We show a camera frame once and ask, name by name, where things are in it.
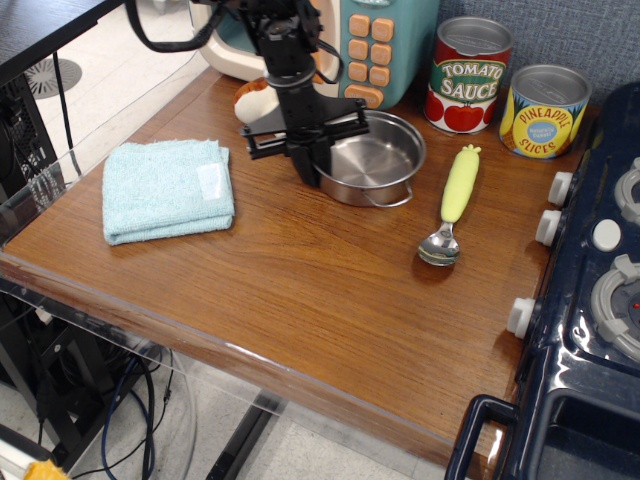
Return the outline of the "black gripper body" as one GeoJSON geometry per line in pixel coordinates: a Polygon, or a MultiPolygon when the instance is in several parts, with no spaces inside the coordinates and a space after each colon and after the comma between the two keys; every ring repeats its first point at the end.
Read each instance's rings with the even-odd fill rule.
{"type": "Polygon", "coordinates": [[[245,124],[241,135],[253,159],[287,155],[287,143],[308,146],[319,137],[336,141],[369,131],[365,102],[359,98],[327,97],[315,88],[312,74],[264,75],[279,99],[279,106],[264,117],[245,124]]]}

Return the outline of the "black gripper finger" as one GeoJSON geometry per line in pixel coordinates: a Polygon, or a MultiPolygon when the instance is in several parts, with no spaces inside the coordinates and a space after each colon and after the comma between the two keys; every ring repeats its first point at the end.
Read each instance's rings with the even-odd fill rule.
{"type": "Polygon", "coordinates": [[[311,187],[318,187],[319,177],[313,164],[314,157],[311,149],[305,145],[288,142],[287,155],[302,182],[311,187]]]}
{"type": "Polygon", "coordinates": [[[314,177],[319,178],[321,173],[332,172],[332,141],[328,137],[319,137],[312,144],[312,167],[314,177]]]}

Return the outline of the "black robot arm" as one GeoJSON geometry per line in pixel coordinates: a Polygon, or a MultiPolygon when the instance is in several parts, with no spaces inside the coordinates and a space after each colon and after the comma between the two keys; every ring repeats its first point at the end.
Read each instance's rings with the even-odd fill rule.
{"type": "Polygon", "coordinates": [[[301,180],[320,184],[331,172],[331,147],[340,139],[369,131],[366,103],[332,98],[316,91],[312,54],[328,45],[320,39],[320,12],[308,1],[211,1],[213,28],[226,14],[238,18],[256,54],[263,58],[265,80],[278,105],[247,122],[241,134],[253,159],[283,154],[301,180]]]}

